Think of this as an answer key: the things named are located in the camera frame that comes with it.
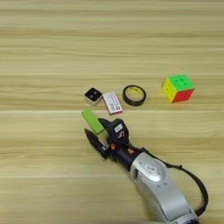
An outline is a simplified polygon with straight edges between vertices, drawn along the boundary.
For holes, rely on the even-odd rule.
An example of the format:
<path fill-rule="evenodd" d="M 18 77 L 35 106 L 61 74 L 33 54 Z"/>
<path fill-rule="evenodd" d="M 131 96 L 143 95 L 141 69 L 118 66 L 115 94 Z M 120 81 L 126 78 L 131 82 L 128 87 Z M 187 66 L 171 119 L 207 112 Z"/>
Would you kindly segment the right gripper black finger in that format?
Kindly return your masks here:
<path fill-rule="evenodd" d="M 103 158 L 107 159 L 109 157 L 109 147 L 107 145 L 103 145 L 92 131 L 85 129 L 85 134 L 91 145 L 101 154 Z"/>
<path fill-rule="evenodd" d="M 98 121 L 103 126 L 105 130 L 107 130 L 110 127 L 111 122 L 105 118 L 99 118 Z"/>

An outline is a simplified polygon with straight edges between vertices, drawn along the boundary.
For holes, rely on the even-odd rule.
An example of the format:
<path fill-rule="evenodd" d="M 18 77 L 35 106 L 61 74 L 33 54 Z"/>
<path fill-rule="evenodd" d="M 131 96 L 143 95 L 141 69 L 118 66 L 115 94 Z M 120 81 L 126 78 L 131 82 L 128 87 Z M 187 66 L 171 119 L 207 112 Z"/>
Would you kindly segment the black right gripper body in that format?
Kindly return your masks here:
<path fill-rule="evenodd" d="M 107 141 L 109 144 L 110 158 L 129 172 L 134 160 L 143 151 L 128 144 L 115 143 L 110 137 L 107 138 Z"/>

